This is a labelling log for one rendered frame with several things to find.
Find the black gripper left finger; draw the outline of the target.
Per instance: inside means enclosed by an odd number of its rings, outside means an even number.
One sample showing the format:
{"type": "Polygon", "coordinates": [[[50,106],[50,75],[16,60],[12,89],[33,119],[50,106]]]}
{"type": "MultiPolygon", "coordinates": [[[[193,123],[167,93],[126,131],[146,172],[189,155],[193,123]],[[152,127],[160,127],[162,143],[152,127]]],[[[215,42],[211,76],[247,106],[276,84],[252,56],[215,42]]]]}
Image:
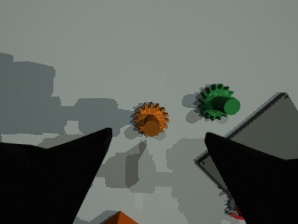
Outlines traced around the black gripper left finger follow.
{"type": "Polygon", "coordinates": [[[45,224],[73,224],[112,139],[112,128],[43,148],[0,142],[0,177],[28,182],[45,224]]]}

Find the brown gear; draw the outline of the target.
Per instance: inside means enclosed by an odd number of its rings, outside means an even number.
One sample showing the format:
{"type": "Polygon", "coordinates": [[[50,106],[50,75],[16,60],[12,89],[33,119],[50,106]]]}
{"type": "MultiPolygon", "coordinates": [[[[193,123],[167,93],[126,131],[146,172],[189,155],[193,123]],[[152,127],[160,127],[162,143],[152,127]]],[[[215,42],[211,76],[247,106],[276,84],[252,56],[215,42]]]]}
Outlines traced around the brown gear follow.
{"type": "Polygon", "coordinates": [[[133,121],[138,122],[135,124],[135,127],[140,127],[138,132],[143,131],[144,136],[158,136],[159,131],[164,133],[163,127],[168,128],[165,124],[165,122],[169,122],[169,119],[165,118],[168,116],[168,113],[164,112],[164,107],[159,109],[159,103],[155,107],[153,107],[152,102],[150,103],[150,107],[144,103],[144,109],[142,107],[138,107],[138,109],[140,113],[134,113],[137,117],[133,121]]]}

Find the dark grey board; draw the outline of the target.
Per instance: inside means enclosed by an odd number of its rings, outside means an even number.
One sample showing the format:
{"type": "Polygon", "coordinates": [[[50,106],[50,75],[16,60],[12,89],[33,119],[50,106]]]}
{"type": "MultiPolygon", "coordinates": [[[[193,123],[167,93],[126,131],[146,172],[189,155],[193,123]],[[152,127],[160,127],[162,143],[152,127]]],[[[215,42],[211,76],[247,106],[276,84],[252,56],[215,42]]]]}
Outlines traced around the dark grey board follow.
{"type": "MultiPolygon", "coordinates": [[[[298,159],[298,110],[288,93],[281,92],[226,138],[281,159],[298,159]]],[[[209,152],[198,162],[230,194],[209,152]]]]}

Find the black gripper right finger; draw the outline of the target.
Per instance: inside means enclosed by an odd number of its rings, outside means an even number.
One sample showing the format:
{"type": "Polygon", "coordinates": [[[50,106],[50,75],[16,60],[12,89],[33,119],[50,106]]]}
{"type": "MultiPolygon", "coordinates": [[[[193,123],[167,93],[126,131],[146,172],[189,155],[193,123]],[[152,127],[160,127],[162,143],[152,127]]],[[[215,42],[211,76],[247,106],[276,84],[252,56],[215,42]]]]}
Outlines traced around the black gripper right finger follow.
{"type": "Polygon", "coordinates": [[[204,143],[246,224],[289,224],[298,212],[298,159],[206,133],[204,143]]]}

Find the green gear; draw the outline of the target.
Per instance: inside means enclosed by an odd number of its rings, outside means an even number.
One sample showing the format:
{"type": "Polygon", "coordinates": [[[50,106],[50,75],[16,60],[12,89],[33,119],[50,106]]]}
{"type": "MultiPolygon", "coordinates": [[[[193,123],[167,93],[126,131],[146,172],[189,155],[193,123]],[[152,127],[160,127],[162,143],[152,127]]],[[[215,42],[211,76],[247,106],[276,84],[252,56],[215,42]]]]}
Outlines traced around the green gear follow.
{"type": "Polygon", "coordinates": [[[205,118],[211,120],[221,120],[221,116],[227,117],[228,115],[235,115],[240,109],[240,102],[236,97],[231,95],[234,92],[228,92],[229,87],[224,87],[220,84],[216,86],[212,84],[212,87],[205,87],[206,93],[200,92],[203,98],[198,100],[202,102],[198,107],[203,108],[200,110],[201,114],[204,114],[205,118]],[[212,88],[212,89],[211,89],[212,88]]]}

